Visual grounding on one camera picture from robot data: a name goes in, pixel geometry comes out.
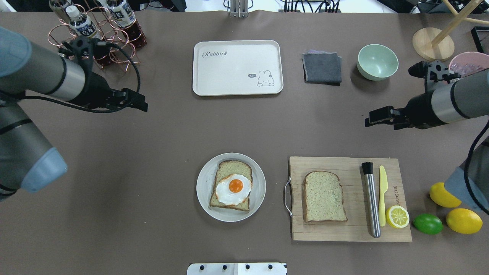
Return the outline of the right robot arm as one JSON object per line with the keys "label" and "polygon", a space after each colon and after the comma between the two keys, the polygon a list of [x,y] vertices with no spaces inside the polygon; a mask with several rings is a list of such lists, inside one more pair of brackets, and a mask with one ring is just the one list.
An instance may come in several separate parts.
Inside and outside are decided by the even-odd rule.
{"label": "right robot arm", "polygon": [[[405,107],[386,106],[369,113],[365,126],[393,125],[429,129],[445,124],[486,116],[488,105],[488,70],[463,77],[450,84],[432,85],[412,98]],[[466,159],[445,182],[445,189],[473,210],[488,213],[488,131],[485,125],[470,146]]]}

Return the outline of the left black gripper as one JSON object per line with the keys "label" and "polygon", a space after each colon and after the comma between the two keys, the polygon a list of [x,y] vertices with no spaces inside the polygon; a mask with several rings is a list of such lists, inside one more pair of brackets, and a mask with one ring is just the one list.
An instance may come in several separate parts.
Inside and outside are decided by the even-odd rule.
{"label": "left black gripper", "polygon": [[87,102],[82,106],[95,109],[106,108],[108,112],[117,112],[123,108],[136,108],[140,111],[148,111],[148,103],[145,96],[140,94],[141,77],[136,73],[137,88],[135,91],[129,88],[121,90],[112,89],[102,76],[96,73],[90,73],[86,78],[84,86],[84,100]]}

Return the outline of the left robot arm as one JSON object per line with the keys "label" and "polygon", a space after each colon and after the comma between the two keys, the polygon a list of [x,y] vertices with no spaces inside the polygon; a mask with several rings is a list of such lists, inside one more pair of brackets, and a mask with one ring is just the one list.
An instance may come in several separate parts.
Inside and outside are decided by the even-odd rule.
{"label": "left robot arm", "polygon": [[31,42],[20,33],[1,28],[0,175],[1,200],[19,189],[37,192],[68,170],[58,150],[19,106],[37,99],[91,113],[124,108],[146,112],[148,103],[137,89],[112,89],[93,72],[96,53],[120,46],[80,36],[58,53]]}

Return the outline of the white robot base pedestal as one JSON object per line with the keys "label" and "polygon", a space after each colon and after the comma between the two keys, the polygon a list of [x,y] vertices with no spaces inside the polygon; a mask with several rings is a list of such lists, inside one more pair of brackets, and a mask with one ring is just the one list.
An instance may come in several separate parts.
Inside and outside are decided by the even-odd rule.
{"label": "white robot base pedestal", "polygon": [[187,275],[287,275],[286,263],[281,262],[236,262],[194,263]]}

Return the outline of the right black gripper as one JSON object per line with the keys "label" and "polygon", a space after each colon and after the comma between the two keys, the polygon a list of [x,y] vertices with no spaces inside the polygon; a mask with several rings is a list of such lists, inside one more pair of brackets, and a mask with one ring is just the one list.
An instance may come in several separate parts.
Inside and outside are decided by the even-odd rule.
{"label": "right black gripper", "polygon": [[428,129],[436,126],[436,115],[431,106],[432,94],[421,94],[410,99],[403,108],[385,106],[369,112],[365,127],[377,124],[393,125],[394,130],[405,128]]}

